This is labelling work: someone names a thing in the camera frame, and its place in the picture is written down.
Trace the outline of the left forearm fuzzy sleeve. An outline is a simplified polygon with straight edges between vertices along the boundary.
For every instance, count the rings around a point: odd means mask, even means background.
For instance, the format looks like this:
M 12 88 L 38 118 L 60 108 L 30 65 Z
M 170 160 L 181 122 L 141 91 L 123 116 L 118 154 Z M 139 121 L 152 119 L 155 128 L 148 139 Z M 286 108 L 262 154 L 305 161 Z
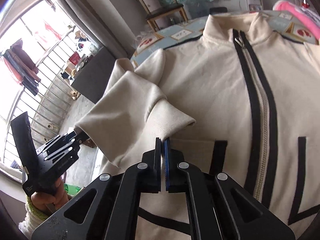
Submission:
M 38 210 L 28 196 L 26 196 L 25 210 L 25 219 L 22 222 L 19 222 L 18 228 L 27 239 L 31 239 L 35 229 L 48 219 L 49 216 Z

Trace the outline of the left hand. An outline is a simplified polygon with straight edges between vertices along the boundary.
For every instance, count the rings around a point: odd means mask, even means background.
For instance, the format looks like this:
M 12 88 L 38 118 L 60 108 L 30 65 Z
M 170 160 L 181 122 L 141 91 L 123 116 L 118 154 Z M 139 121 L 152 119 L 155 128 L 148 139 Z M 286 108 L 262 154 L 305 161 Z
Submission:
M 54 211 L 63 207 L 68 201 L 69 196 L 65 191 L 64 182 L 58 178 L 55 182 L 56 193 L 50 195 L 44 192 L 35 192 L 31 196 L 32 204 L 46 215 L 51 215 L 53 212 L 48 208 L 49 204 L 54 205 Z

